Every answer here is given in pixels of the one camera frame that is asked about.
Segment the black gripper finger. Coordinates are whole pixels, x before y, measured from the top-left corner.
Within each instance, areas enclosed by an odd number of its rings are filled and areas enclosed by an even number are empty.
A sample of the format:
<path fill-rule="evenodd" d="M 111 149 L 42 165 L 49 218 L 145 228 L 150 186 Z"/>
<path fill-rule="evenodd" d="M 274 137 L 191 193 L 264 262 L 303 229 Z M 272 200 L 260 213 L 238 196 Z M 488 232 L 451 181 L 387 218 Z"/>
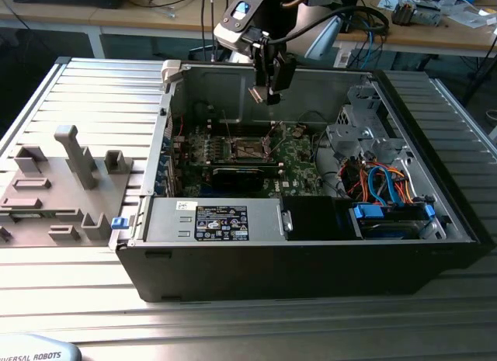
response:
<path fill-rule="evenodd" d="M 255 86 L 270 87 L 270 61 L 268 40 L 252 44 L 252 61 L 255 70 Z"/>
<path fill-rule="evenodd" d="M 269 84 L 267 87 L 267 104 L 276 105 L 280 102 L 280 93 L 290 87 L 297 61 L 286 52 L 279 52 L 270 67 Z"/>

